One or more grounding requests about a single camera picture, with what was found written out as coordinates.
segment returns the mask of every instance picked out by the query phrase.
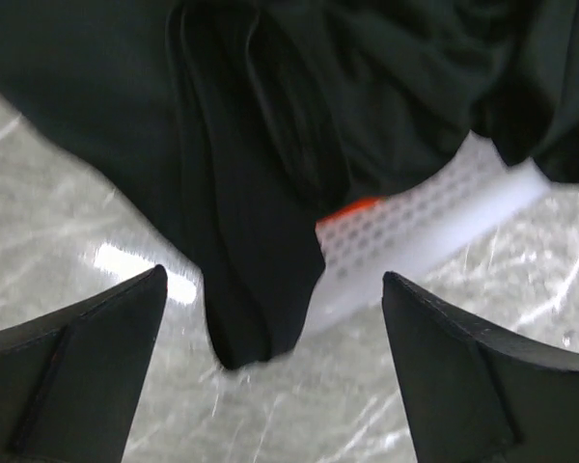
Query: black fabric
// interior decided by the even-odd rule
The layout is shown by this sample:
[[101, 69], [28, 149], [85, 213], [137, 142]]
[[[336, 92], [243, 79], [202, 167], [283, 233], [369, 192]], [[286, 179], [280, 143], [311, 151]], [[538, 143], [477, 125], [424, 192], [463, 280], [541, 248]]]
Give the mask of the black fabric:
[[239, 368], [298, 340], [316, 220], [470, 130], [579, 182], [579, 0], [0, 0], [0, 92], [200, 266]]
[[0, 331], [0, 463], [119, 463], [167, 296], [156, 267]]

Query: white marble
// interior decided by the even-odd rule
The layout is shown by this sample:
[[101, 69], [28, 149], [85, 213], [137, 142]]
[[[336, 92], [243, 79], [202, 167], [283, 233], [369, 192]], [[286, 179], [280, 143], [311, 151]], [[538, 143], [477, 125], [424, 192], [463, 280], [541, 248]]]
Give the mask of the white marble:
[[[110, 185], [0, 101], [0, 329], [160, 262], [172, 292], [128, 463], [408, 463], [382, 314], [361, 311], [290, 357], [228, 376], [207, 343], [197, 269]], [[579, 188], [558, 189], [419, 283], [579, 351]]]

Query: floor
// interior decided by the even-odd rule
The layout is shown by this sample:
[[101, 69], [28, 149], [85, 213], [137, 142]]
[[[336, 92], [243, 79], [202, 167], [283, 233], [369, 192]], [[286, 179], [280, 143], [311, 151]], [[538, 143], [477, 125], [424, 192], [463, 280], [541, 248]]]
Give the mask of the floor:
[[[379, 308], [312, 330], [282, 362], [220, 373], [197, 270], [0, 101], [0, 329], [152, 262], [166, 264], [172, 291], [125, 462], [415, 461]], [[556, 189], [419, 283], [579, 352], [579, 187]]]

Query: glossy surface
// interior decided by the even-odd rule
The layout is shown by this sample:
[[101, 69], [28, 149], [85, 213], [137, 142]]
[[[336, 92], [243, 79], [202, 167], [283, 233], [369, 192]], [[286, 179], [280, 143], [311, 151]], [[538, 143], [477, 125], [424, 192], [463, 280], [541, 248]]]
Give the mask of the glossy surface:
[[[311, 317], [313, 334], [291, 357], [220, 373], [197, 270], [110, 185], [0, 101], [0, 328], [84, 299], [153, 262], [171, 272], [170, 302], [125, 462], [413, 461], [379, 308], [324, 331], [317, 327], [326, 320]], [[579, 187], [557, 189], [418, 283], [579, 352]]]

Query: orange plastic part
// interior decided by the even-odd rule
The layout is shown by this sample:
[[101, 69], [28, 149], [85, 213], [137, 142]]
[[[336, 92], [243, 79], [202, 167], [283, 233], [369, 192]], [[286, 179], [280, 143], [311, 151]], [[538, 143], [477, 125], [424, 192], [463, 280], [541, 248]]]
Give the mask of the orange plastic part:
[[339, 219], [340, 217], [344, 217], [346, 215], [349, 215], [353, 212], [357, 212], [359, 210], [363, 210], [369, 207], [373, 207], [374, 205], [376, 205], [378, 202], [380, 201], [379, 198], [365, 198], [363, 200], [357, 201], [354, 204], [350, 204], [347, 207], [344, 207], [343, 209], [341, 209], [339, 212], [335, 212], [332, 215], [329, 215], [328, 217], [326, 217], [325, 219], [322, 219], [319, 221], [320, 224], [323, 224], [325, 222], [329, 222], [331, 220], [335, 220], [335, 219]]

